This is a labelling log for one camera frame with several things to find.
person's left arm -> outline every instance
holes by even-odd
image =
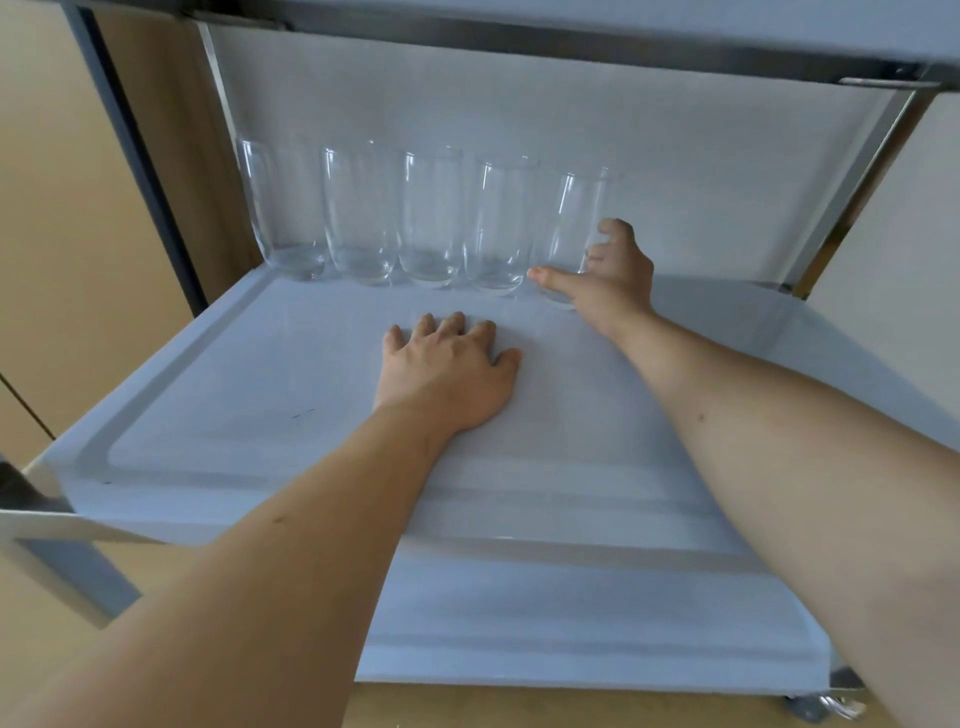
[[[387,568],[447,441],[510,398],[495,327],[393,327],[373,414],[141,599],[8,728],[339,726]]]

forearm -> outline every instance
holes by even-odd
[[[385,407],[114,623],[11,726],[339,726],[448,433]]]
[[[960,674],[960,456],[653,314],[616,338],[724,511],[868,684],[909,724],[946,721]]]

clear glass tumbler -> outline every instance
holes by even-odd
[[[452,147],[404,155],[399,258],[414,283],[442,288],[460,270],[462,159]]]
[[[474,222],[464,271],[482,291],[506,296],[523,283],[533,241],[537,163],[527,157],[480,159]]]
[[[608,216],[611,189],[616,176],[607,167],[596,174],[568,172],[560,178],[551,211],[549,237],[533,255],[535,265],[552,265],[571,273],[587,268],[587,248],[603,242],[597,225]],[[569,297],[541,289],[542,295],[559,305],[570,306]]]
[[[323,151],[326,242],[344,276],[367,285],[387,280],[399,245],[400,154],[369,143]]]
[[[320,175],[306,140],[237,140],[253,236],[267,265],[292,279],[324,271],[327,250]]]

person's right arm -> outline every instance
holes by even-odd
[[[960,454],[661,318],[633,229],[600,230],[587,273],[531,278],[631,360],[728,517],[903,725],[956,726]]]

hand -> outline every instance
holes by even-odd
[[[465,324],[458,311],[438,328],[428,313],[406,345],[400,328],[390,327],[383,337],[383,370],[373,409],[410,405],[448,435],[499,412],[514,392],[520,350],[507,349],[491,364],[496,324],[482,321],[463,333]]]
[[[636,246],[634,229],[623,220],[608,217],[597,229],[608,234],[610,242],[590,246],[586,273],[545,266],[531,268],[528,275],[543,288],[569,296],[584,321],[615,341],[625,322],[653,313],[654,264]]]

